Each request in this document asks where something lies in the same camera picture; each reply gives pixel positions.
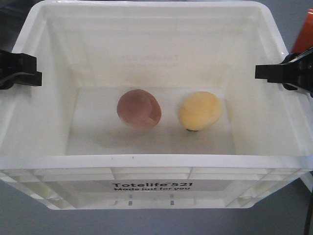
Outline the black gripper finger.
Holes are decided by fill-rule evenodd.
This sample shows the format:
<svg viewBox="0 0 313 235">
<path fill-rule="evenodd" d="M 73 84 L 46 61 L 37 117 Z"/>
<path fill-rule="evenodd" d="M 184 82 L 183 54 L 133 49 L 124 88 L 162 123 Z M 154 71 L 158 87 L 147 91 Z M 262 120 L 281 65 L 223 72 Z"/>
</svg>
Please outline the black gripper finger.
<svg viewBox="0 0 313 235">
<path fill-rule="evenodd" d="M 17 72 L 0 78 L 0 88 L 10 89 L 13 85 L 42 86 L 42 73 L 36 71 L 34 74 Z"/>
<path fill-rule="evenodd" d="M 24 53 L 0 51 L 0 70 L 3 73 L 35 73 L 37 58 Z"/>
</svg>

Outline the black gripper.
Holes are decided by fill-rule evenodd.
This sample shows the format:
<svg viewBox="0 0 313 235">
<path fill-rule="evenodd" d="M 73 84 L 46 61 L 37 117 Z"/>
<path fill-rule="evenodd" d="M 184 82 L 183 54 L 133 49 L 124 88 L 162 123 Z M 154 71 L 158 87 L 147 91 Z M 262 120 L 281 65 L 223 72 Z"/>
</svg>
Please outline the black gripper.
<svg viewBox="0 0 313 235">
<path fill-rule="evenodd" d="M 291 53 L 281 64 L 256 65 L 255 79 L 282 84 L 288 91 L 304 90 L 313 96 L 313 47 L 302 53 Z"/>
</svg>

